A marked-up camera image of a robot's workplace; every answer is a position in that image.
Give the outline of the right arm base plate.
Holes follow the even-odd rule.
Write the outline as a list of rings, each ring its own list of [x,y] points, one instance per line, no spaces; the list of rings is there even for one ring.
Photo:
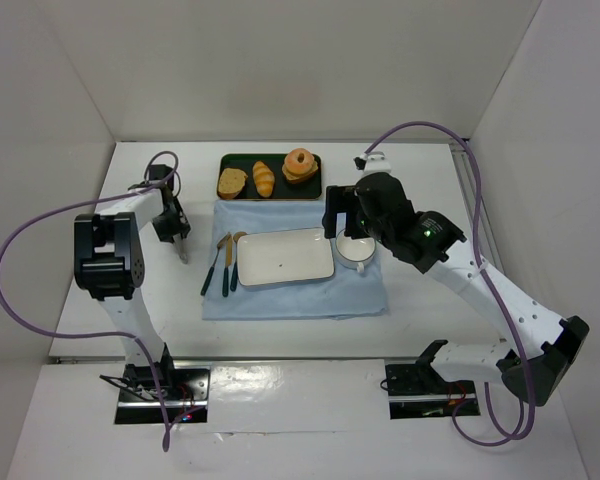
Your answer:
[[[415,363],[387,363],[380,388],[388,395],[391,420],[479,416],[475,384],[445,382]]]

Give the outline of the metal serving tongs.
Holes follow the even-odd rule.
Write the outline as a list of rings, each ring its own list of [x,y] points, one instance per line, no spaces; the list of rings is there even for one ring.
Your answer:
[[[173,203],[174,203],[174,206],[176,209],[176,213],[178,214],[178,220],[179,220],[178,233],[174,236],[174,248],[176,249],[176,252],[177,252],[181,262],[183,264],[187,264],[188,263],[188,255],[186,252],[186,247],[185,247],[184,241],[185,241],[186,237],[188,236],[190,226],[188,223],[188,219],[187,219],[187,217],[182,209],[182,206],[178,200],[178,196],[182,190],[181,177],[177,171],[174,172],[174,175],[176,178],[176,181],[174,182],[174,185],[176,186],[176,190],[173,193]]]

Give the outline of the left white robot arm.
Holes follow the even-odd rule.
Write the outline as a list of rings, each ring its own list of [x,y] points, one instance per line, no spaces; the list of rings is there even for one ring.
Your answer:
[[[146,266],[140,231],[153,227],[157,239],[173,246],[182,263],[188,261],[184,240],[191,231],[174,192],[174,168],[146,168],[131,198],[74,220],[74,278],[77,286],[107,312],[114,326],[130,336],[122,340],[126,355],[123,382],[129,388],[163,392],[176,383],[175,367],[166,343],[157,334],[146,308],[141,285]]]

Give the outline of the orange glazed donut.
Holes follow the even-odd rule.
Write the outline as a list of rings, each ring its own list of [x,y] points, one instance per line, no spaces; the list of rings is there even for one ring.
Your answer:
[[[284,165],[292,173],[302,175],[311,169],[314,162],[311,152],[304,148],[296,148],[286,155]]]

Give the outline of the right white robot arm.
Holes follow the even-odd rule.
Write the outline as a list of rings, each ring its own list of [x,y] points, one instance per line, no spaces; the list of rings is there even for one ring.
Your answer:
[[[528,296],[476,253],[462,230],[436,211],[415,211],[401,182],[372,173],[350,186],[326,189],[322,219],[336,235],[339,215],[346,236],[370,237],[397,260],[445,285],[501,335],[500,345],[432,342],[419,360],[443,380],[504,385],[516,398],[547,403],[589,334],[578,316],[565,318]]]

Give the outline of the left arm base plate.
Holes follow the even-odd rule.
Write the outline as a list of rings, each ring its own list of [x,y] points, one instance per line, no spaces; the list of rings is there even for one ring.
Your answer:
[[[206,423],[211,380],[207,365],[176,364],[169,380],[160,380],[167,418],[180,423]],[[132,380],[125,371],[120,376],[100,374],[99,379],[118,391],[116,425],[160,424],[163,422],[159,395],[151,374]]]

